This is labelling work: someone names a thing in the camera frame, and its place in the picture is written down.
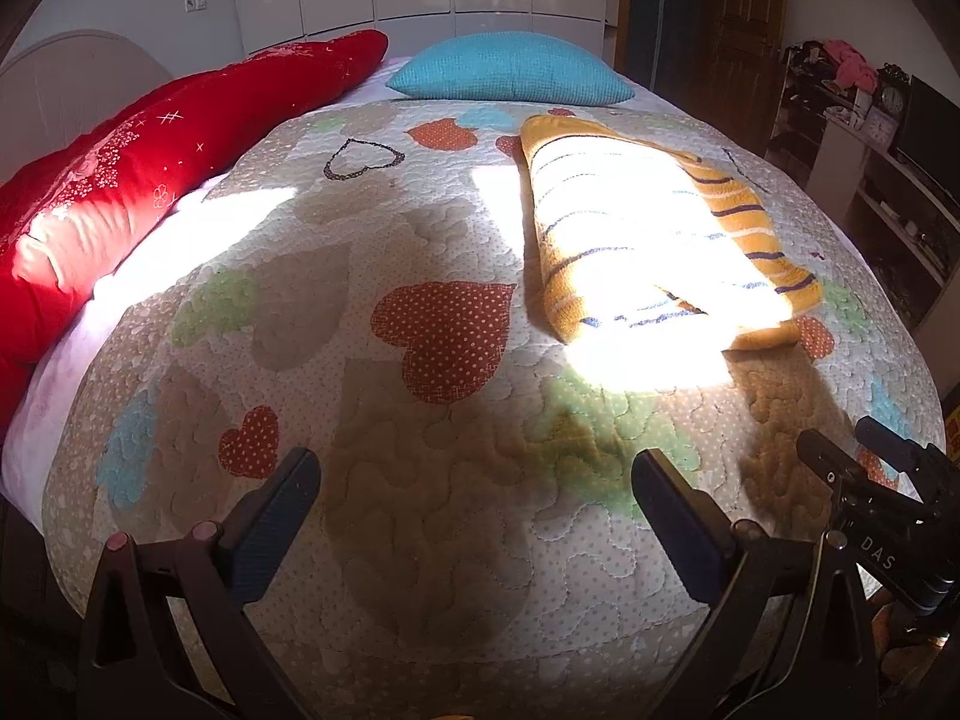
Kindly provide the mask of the yellow striped knit sweater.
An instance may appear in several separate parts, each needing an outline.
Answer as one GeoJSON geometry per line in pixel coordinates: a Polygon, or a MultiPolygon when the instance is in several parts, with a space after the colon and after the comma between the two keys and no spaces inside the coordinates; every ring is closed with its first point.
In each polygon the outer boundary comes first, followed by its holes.
{"type": "Polygon", "coordinates": [[[701,319],[727,351],[793,346],[822,286],[786,254],[758,192],[696,154],[599,122],[532,115],[542,305],[563,343],[701,319]]]}

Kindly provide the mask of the white bed sheet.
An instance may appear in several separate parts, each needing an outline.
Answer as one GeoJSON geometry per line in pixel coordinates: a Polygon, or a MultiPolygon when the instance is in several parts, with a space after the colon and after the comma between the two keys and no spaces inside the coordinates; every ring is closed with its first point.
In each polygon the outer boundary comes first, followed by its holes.
{"type": "Polygon", "coordinates": [[[215,255],[218,245],[237,241],[242,236],[239,225],[283,195],[279,188],[257,188],[240,193],[238,206],[231,208],[226,200],[213,197],[213,190],[224,179],[212,177],[190,192],[139,249],[133,250],[116,275],[96,283],[93,298],[32,374],[25,401],[16,411],[3,445],[2,493],[41,535],[50,533],[43,525],[43,497],[70,408],[89,366],[122,316],[147,299],[161,296],[215,255]]]}

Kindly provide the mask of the black television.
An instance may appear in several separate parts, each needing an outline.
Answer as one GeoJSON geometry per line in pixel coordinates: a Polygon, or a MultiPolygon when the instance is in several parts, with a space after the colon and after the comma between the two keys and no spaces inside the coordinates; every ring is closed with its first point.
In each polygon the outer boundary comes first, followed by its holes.
{"type": "Polygon", "coordinates": [[[905,114],[896,135],[896,153],[918,167],[940,192],[958,203],[960,109],[918,76],[911,78],[905,114]]]}

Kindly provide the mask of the patchwork heart quilt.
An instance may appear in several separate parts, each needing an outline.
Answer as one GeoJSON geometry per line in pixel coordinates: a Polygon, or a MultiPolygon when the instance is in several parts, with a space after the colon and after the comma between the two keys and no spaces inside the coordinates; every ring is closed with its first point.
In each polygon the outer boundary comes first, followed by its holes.
{"type": "Polygon", "coordinates": [[[257,632],[332,718],[625,718],[703,619],[631,492],[664,452],[734,518],[811,538],[796,454],[878,419],[940,442],[931,372],[884,289],[779,169],[677,112],[477,101],[320,110],[213,197],[279,188],[242,236],[128,309],[83,377],[43,500],[83,608],[106,538],[220,518],[296,447],[322,488],[257,632]],[[563,343],[544,316],[532,115],[696,154],[760,195],[822,301],[793,346],[701,319],[563,343]]]}

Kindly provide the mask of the square white clock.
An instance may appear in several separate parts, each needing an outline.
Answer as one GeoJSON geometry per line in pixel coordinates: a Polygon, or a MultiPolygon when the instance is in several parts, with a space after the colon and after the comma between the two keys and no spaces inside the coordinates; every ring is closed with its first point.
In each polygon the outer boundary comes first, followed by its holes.
{"type": "Polygon", "coordinates": [[[898,122],[880,106],[872,106],[867,110],[866,120],[862,124],[861,132],[867,142],[880,151],[887,151],[895,140],[898,122]]]}

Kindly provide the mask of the white shelving unit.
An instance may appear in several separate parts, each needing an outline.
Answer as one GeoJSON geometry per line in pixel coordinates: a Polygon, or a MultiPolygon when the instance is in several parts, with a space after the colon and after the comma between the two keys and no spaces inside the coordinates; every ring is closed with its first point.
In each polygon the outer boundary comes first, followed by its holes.
{"type": "Polygon", "coordinates": [[[766,158],[793,177],[848,236],[918,340],[939,379],[958,376],[958,203],[918,167],[880,151],[862,135],[880,88],[911,78],[887,64],[877,88],[841,89],[823,44],[807,41],[784,55],[786,80],[766,158]]]}

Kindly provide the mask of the round black clock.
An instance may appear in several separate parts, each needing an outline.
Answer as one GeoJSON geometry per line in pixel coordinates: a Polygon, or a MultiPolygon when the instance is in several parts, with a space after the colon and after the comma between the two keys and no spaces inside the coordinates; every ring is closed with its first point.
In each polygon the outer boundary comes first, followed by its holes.
{"type": "Polygon", "coordinates": [[[907,104],[907,96],[900,86],[884,85],[880,88],[877,105],[885,114],[894,119],[900,119],[905,110],[905,104],[907,104]]]}

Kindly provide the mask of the pink cloth on shelf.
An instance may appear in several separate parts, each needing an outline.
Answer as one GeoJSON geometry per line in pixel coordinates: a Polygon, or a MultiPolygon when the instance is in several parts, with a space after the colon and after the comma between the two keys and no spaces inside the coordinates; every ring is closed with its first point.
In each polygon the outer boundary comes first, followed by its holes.
{"type": "Polygon", "coordinates": [[[877,71],[850,43],[830,39],[823,43],[828,59],[835,64],[835,83],[841,89],[856,88],[872,94],[877,88],[877,71]]]}

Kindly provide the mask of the red duvet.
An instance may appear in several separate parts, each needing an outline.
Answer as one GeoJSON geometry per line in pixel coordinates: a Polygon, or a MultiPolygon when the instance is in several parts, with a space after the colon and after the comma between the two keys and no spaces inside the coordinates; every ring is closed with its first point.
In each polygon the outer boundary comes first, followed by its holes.
{"type": "Polygon", "coordinates": [[[151,91],[2,188],[2,418],[99,278],[174,203],[281,122],[373,75],[389,39],[360,29],[263,50],[151,91]]]}

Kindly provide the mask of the brown wooden door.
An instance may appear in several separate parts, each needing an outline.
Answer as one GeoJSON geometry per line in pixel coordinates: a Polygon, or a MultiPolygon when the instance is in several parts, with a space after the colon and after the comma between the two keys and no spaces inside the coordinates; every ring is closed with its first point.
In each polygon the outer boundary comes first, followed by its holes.
{"type": "Polygon", "coordinates": [[[788,0],[615,4],[615,70],[737,145],[765,153],[784,82],[788,0]]]}

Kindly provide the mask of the teal pillow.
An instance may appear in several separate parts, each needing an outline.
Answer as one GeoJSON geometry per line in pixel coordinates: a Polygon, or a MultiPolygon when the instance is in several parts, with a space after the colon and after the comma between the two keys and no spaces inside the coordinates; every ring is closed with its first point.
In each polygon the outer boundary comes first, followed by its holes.
{"type": "Polygon", "coordinates": [[[540,32],[476,32],[416,54],[386,83],[416,99],[607,106],[635,96],[599,57],[540,32]]]}

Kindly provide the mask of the white bed headboard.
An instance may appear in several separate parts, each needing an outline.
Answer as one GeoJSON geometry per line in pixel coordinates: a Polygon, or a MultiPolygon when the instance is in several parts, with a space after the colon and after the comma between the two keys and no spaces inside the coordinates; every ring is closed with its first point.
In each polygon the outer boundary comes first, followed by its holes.
{"type": "Polygon", "coordinates": [[[171,80],[114,32],[62,32],[23,50],[2,67],[2,182],[171,80]]]}

